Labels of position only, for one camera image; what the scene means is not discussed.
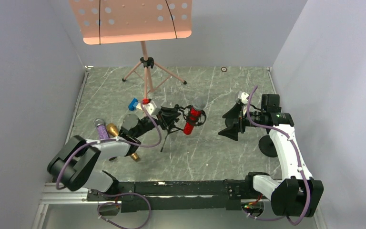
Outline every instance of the white wall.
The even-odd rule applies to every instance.
[[[273,71],[328,227],[366,228],[366,0],[309,0]]]
[[[87,45],[67,0],[50,0],[85,65],[134,66],[138,42]],[[272,66],[306,0],[193,0],[189,38],[151,41],[165,66]]]
[[[83,73],[47,0],[0,0],[0,229],[31,227]]]

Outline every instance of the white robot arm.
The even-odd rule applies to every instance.
[[[301,166],[298,166],[295,147],[298,152],[300,150],[295,138],[294,122],[291,115],[281,112],[279,95],[263,94],[261,108],[253,106],[255,111],[251,112],[251,119],[256,124],[253,125],[246,116],[248,98],[249,94],[245,92],[236,94],[235,106],[223,115],[226,128],[218,134],[237,141],[238,133],[245,132],[246,126],[273,127],[267,130],[268,135],[260,139],[259,148],[266,156],[278,157],[282,169],[282,181],[279,183],[267,173],[251,172],[248,175],[249,186],[272,202],[273,212],[276,215],[300,216],[306,201],[305,183],[300,173],[302,170],[311,190],[309,212],[306,216],[313,216],[323,193],[323,184],[321,181],[313,179],[301,153],[299,153]]]

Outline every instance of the tripod legs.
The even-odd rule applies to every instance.
[[[182,78],[180,78],[179,76],[177,76],[176,74],[172,73],[171,71],[167,70],[165,67],[163,67],[162,65],[160,65],[158,62],[154,62],[154,64],[164,70],[165,72],[167,72],[168,74],[170,74],[171,76],[173,76],[174,78],[180,80],[180,82],[182,82],[183,84],[187,84],[186,80],[183,80]]]
[[[164,70],[165,72],[167,72],[170,76],[173,76],[174,78],[178,79],[179,81],[181,81],[183,84],[187,84],[186,80],[183,80],[182,78],[180,78],[179,76],[177,76],[176,74],[172,73],[171,71],[167,70],[165,67],[163,67],[162,65],[160,65],[159,63],[153,61],[152,57],[148,57],[148,53],[146,50],[146,44],[145,41],[141,41],[141,48],[142,48],[142,54],[143,57],[141,58],[141,61],[136,64],[133,69],[131,69],[131,71],[128,72],[128,74],[122,79],[123,82],[125,82],[127,80],[127,78],[135,72],[135,70],[141,65],[141,63],[144,64],[144,78],[143,80],[145,81],[145,86],[144,86],[144,98],[147,97],[148,92],[154,92],[156,89],[159,88],[159,86],[161,86],[167,79],[169,79],[169,77],[167,77],[164,81],[162,81],[162,83],[160,83],[155,89],[153,88],[152,85],[152,77],[151,77],[151,70],[149,69],[150,67],[153,67],[154,65],[158,66],[158,68]]]
[[[125,82],[127,80],[127,78],[135,71],[137,70],[137,68],[141,65],[141,62],[138,62],[138,64],[136,64],[131,71],[128,72],[128,74],[122,79],[123,82]]]

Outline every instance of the purple microphone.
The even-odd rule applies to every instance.
[[[94,125],[96,127],[97,133],[99,134],[100,140],[109,138],[109,134],[107,133],[106,127],[104,126],[103,119],[96,118],[94,121]]]

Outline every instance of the red microphone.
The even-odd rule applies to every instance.
[[[203,109],[205,108],[206,103],[201,99],[195,99],[193,106],[190,109],[189,115],[187,118],[191,120],[191,122],[196,123],[198,119],[201,116],[201,113],[203,112]],[[186,122],[186,125],[184,126],[183,133],[186,135],[189,135],[192,133],[194,125],[191,124],[191,122]]]

